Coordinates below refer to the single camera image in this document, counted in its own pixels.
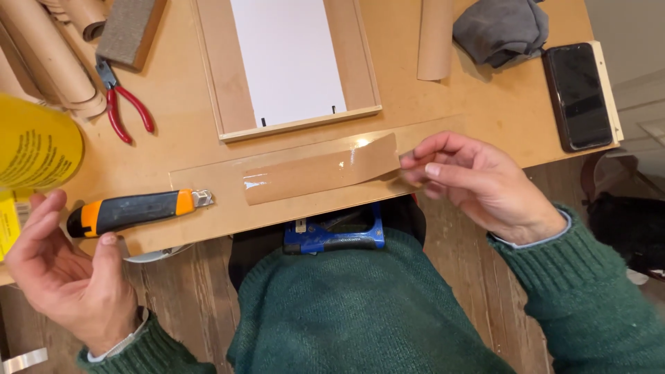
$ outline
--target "light blue shirt cuff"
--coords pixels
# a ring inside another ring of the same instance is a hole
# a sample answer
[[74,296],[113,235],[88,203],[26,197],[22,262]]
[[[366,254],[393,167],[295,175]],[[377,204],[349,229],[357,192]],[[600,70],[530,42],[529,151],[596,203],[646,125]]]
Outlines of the light blue shirt cuff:
[[129,334],[128,337],[126,337],[123,341],[120,343],[116,344],[115,347],[111,348],[110,351],[104,353],[103,355],[99,357],[93,357],[90,351],[88,351],[88,362],[90,363],[98,363],[104,361],[105,358],[115,356],[118,353],[122,352],[122,350],[127,347],[130,343],[132,343],[138,334],[143,330],[143,327],[146,325],[146,322],[148,321],[148,317],[150,316],[150,311],[148,311],[147,307],[143,308],[143,323],[141,323],[141,326],[136,329],[133,333]]
[[503,240],[503,239],[499,238],[498,236],[494,235],[493,232],[490,232],[490,234],[496,240],[500,241],[501,243],[507,244],[508,246],[511,246],[515,250],[521,250],[523,248],[529,248],[529,247],[533,247],[533,246],[538,246],[540,244],[545,244],[545,243],[550,242],[551,240],[557,239],[560,236],[562,236],[563,234],[567,233],[568,230],[570,230],[571,226],[573,225],[573,219],[568,215],[568,213],[566,213],[566,212],[564,212],[560,209],[557,209],[557,210],[559,211],[560,215],[562,215],[566,220],[568,220],[568,224],[566,225],[566,228],[563,229],[562,232],[559,232],[557,235],[551,236],[550,238],[539,240],[538,242],[535,242],[535,243],[524,244],[523,246],[518,246],[515,243],[506,242],[505,240]]

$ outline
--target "white board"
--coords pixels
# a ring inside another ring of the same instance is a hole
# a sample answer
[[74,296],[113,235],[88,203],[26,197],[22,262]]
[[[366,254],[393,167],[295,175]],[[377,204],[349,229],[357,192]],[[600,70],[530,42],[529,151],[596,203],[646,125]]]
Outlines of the white board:
[[346,112],[323,0],[231,0],[257,127]]

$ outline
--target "green sweater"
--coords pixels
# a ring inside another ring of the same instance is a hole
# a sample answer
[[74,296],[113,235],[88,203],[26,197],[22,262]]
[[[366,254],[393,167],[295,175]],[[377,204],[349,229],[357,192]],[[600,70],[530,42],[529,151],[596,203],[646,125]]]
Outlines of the green sweater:
[[[563,236],[516,250],[488,236],[529,296],[557,373],[665,373],[665,327],[626,266],[573,217]],[[411,236],[382,250],[267,256],[239,292],[227,358],[236,373],[514,373],[489,350]],[[89,373],[215,373],[151,314]]]

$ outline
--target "gray cloth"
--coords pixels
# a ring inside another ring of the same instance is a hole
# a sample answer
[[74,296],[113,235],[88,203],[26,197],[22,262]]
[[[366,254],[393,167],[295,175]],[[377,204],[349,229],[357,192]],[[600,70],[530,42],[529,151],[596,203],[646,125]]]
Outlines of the gray cloth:
[[548,21],[534,0],[479,0],[455,21],[453,37],[476,64],[497,68],[520,56],[540,56]]

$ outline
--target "wooden table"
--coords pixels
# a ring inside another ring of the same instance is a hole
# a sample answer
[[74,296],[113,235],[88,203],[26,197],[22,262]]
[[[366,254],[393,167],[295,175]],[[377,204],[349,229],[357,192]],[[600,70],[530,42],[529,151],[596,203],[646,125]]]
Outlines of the wooden table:
[[[459,16],[474,0],[456,0]],[[522,166],[570,157],[561,150],[540,59],[510,69],[476,67],[456,47],[451,77],[441,83],[416,80],[420,1],[360,0],[383,111],[370,118],[324,125],[226,145],[217,130],[201,55],[196,2],[169,1],[146,68],[140,74],[116,70],[118,80],[145,103],[154,117],[154,136],[143,129],[138,113],[124,99],[121,117],[134,146],[121,142],[102,115],[82,125],[85,156],[80,170],[64,185],[68,207],[103,198],[171,190],[170,172],[235,160],[436,118],[464,114],[463,131],[508,151]],[[549,14],[546,47],[593,40],[583,0],[541,3]],[[92,67],[94,50],[83,43],[79,54]],[[429,134],[417,134],[424,138]],[[294,198],[285,209],[247,214],[244,204],[225,201],[213,191],[228,219],[213,222],[214,232],[199,232],[206,212],[124,230],[132,255],[224,236],[259,226],[312,216],[325,210],[363,204],[390,194],[385,188],[342,200],[312,204]],[[86,251],[94,240],[84,240]]]

